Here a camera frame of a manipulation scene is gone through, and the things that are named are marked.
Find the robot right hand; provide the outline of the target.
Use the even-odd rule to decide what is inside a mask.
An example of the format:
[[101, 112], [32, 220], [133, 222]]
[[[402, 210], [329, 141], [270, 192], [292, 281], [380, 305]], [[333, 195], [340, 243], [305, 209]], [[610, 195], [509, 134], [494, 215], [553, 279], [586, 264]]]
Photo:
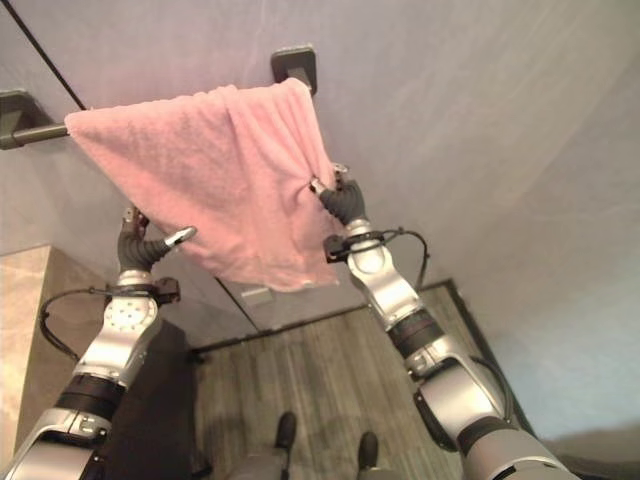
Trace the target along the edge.
[[367, 220], [363, 193], [355, 180], [346, 178], [349, 168], [334, 163], [335, 188], [327, 187], [317, 177], [309, 182], [309, 189], [320, 200], [322, 206], [343, 226], [356, 220]]

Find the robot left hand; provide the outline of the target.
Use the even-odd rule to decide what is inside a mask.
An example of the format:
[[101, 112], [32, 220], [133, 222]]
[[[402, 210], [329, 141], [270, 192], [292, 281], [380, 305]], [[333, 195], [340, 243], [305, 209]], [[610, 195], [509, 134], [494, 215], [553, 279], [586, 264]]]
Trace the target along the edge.
[[125, 209], [117, 240], [120, 272], [150, 273], [153, 266], [178, 245], [190, 240], [198, 232], [194, 226], [182, 228], [159, 240], [146, 240], [149, 219], [135, 206]]

